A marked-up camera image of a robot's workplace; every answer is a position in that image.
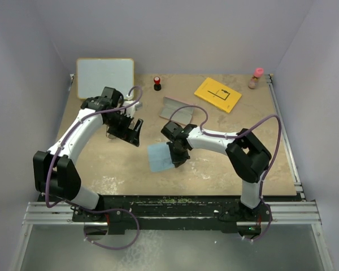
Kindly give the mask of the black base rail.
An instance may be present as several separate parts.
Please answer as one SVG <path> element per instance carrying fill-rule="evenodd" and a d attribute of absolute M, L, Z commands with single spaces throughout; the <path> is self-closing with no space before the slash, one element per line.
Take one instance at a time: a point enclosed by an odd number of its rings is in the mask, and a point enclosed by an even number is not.
<path fill-rule="evenodd" d="M 35 210 L 66 222 L 84 224 L 85 232 L 94 235 L 122 235 L 127 230 L 220 231 L 257 237 L 269 222 L 289 215 L 295 219 L 302 202 L 296 196 L 267 196 L 256 208 L 249 209 L 237 196 L 105 196 L 105 208 L 93 213 L 59 203 L 47 208 L 44 201 Z"/>

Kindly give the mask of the red black stamp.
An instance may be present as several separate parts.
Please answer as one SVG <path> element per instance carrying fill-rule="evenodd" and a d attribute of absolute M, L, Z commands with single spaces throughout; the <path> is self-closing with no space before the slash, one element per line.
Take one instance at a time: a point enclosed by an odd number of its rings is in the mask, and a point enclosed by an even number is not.
<path fill-rule="evenodd" d="M 154 81 L 154 90 L 160 91 L 162 89 L 161 83 L 160 83 L 160 77 L 156 76 L 153 78 Z"/>

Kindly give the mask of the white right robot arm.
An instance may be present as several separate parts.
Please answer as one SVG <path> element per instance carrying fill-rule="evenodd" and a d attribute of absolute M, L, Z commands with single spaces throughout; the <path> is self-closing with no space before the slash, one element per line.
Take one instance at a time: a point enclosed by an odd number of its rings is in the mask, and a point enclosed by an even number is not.
<path fill-rule="evenodd" d="M 253 221 L 259 216 L 262 177 L 269 169 L 272 155 L 251 131 L 242 129 L 237 134 L 215 134 L 194 124 L 182 127 L 169 121 L 161 133 L 169 140 L 167 142 L 169 155 L 176 168 L 190 159 L 189 151 L 192 149 L 226 155 L 242 179 L 241 217 L 246 221 Z"/>

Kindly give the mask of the blue cleaning cloth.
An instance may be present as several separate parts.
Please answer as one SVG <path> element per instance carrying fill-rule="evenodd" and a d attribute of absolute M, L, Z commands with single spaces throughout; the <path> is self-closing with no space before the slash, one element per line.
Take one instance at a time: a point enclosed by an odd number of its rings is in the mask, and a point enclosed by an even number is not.
<path fill-rule="evenodd" d="M 168 144 L 156 143 L 147 147 L 150 170 L 161 172 L 174 168 Z"/>

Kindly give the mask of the yellow framed whiteboard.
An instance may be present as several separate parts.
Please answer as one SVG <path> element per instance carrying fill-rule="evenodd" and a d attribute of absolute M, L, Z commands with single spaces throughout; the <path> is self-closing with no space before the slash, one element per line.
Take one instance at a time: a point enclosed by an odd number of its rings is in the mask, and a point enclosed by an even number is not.
<path fill-rule="evenodd" d="M 105 87 L 120 91 L 126 98 L 134 86 L 134 60 L 131 58 L 79 58 L 76 61 L 77 97 L 99 96 Z"/>

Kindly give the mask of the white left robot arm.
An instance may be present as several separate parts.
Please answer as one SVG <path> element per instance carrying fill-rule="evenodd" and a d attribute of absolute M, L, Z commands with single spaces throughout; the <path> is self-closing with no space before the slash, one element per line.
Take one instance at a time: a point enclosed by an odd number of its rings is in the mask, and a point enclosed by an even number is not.
<path fill-rule="evenodd" d="M 48 208 L 67 201 L 85 210 L 92 221 L 105 215 L 103 196 L 87 189 L 76 169 L 76 162 L 94 133 L 102 126 L 114 137 L 134 146 L 140 144 L 142 119 L 134 121 L 140 99 L 131 99 L 120 91 L 105 87 L 101 95 L 84 100 L 70 127 L 47 151 L 37 151 L 33 157 L 36 190 L 43 193 Z"/>

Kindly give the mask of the yellow book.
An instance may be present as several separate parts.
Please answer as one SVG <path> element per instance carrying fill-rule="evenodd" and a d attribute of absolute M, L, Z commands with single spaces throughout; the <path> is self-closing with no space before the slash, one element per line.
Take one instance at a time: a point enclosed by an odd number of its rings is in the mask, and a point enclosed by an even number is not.
<path fill-rule="evenodd" d="M 201 83 L 194 95 L 226 113 L 230 113 L 242 97 L 241 93 L 209 77 Z"/>

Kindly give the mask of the pink glasses case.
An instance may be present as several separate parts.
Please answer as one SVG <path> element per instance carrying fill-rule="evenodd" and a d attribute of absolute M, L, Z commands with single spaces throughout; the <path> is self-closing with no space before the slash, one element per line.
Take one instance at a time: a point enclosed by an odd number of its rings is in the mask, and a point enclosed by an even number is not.
<path fill-rule="evenodd" d="M 190 104 L 181 102 L 177 99 L 164 97 L 163 108 L 160 111 L 159 117 L 187 125 L 193 118 L 193 112 L 194 107 L 190 107 Z"/>

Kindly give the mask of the metal frame sunglasses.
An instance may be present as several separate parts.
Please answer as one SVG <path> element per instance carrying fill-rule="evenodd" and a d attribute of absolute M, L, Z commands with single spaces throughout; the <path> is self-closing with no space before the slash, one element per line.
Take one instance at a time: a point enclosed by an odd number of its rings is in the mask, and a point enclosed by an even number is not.
<path fill-rule="evenodd" d="M 134 121 L 132 120 L 128 126 L 129 129 L 133 129 L 134 128 Z M 109 140 L 112 140 L 112 139 L 115 139 L 117 138 L 117 136 L 115 135 L 115 132 L 113 130 L 107 130 L 106 132 L 106 137 L 109 139 Z"/>

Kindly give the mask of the pink capped small bottle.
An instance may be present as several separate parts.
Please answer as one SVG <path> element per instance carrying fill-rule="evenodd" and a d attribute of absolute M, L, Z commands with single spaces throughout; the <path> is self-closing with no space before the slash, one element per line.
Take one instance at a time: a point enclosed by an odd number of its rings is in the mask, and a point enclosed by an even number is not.
<path fill-rule="evenodd" d="M 256 68 L 248 83 L 248 87 L 250 89 L 255 89 L 258 85 L 259 79 L 263 76 L 263 74 L 264 74 L 263 68 Z"/>

